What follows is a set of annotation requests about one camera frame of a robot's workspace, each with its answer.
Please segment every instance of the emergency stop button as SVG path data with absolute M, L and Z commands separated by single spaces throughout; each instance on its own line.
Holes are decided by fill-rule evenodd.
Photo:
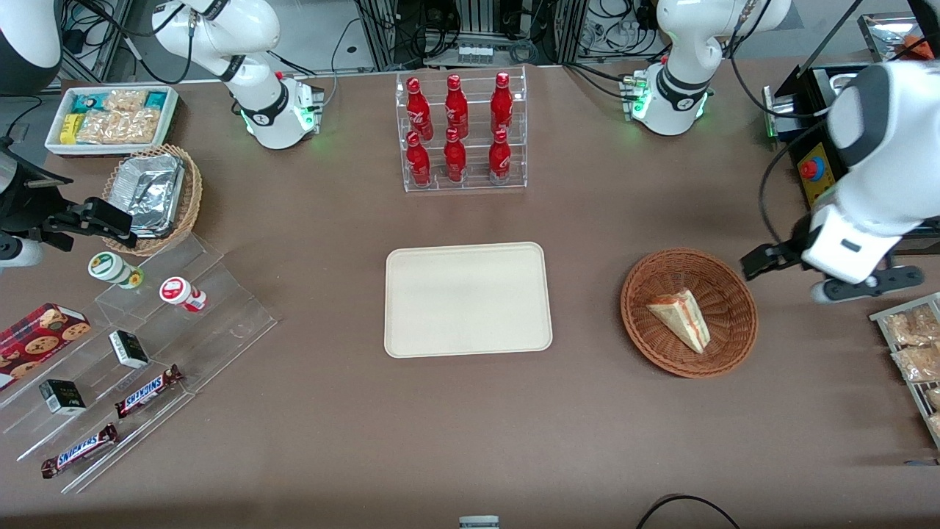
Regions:
M 800 176 L 810 182 L 817 182 L 823 177 L 825 172 L 825 163 L 819 156 L 813 156 L 806 162 L 800 164 Z

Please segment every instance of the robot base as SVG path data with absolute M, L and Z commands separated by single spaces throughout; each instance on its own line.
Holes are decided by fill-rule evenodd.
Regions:
M 627 121 L 639 121 L 656 134 L 677 136 L 689 130 L 705 111 L 708 94 L 702 96 L 698 108 L 677 111 L 656 87 L 656 75 L 662 68 L 662 64 L 654 64 L 646 70 L 637 70 L 630 85 L 620 83 L 620 95 L 636 98 L 623 102 L 623 113 Z
M 288 90 L 288 104 L 270 125 L 252 123 L 242 113 L 248 132 L 268 149 L 287 149 L 297 142 L 318 134 L 323 116 L 323 92 L 314 92 L 310 85 L 285 77 L 281 83 Z

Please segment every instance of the snickers bar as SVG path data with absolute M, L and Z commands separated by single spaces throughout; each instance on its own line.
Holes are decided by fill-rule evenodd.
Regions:
M 118 429 L 111 423 L 104 427 L 104 430 L 89 437 L 88 439 L 72 446 L 68 452 L 59 454 L 58 457 L 50 457 L 42 462 L 42 477 L 49 479 L 65 470 L 66 467 L 75 461 L 85 457 L 99 448 L 108 444 L 118 443 Z
M 171 384 L 182 378 L 180 369 L 176 364 L 163 371 L 159 377 L 151 380 L 146 386 L 132 393 L 131 396 L 115 404 L 117 416 L 120 419 L 127 417 L 132 411 L 142 408 L 150 399 L 163 393 Z

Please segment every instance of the red button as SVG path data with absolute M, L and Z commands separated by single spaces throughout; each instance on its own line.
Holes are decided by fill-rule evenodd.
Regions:
M 819 170 L 819 166 L 813 160 L 808 160 L 800 164 L 800 176 L 807 180 L 814 178 Z

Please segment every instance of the small black box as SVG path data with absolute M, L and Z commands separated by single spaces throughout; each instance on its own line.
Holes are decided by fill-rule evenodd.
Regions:
M 52 413 L 78 415 L 85 411 L 85 401 L 74 382 L 50 378 L 39 385 L 39 392 Z
M 147 358 L 147 353 L 144 352 L 144 347 L 140 345 L 140 340 L 137 340 L 136 336 L 126 330 L 116 330 L 108 338 L 117 355 L 117 361 L 133 369 L 147 367 L 150 359 Z

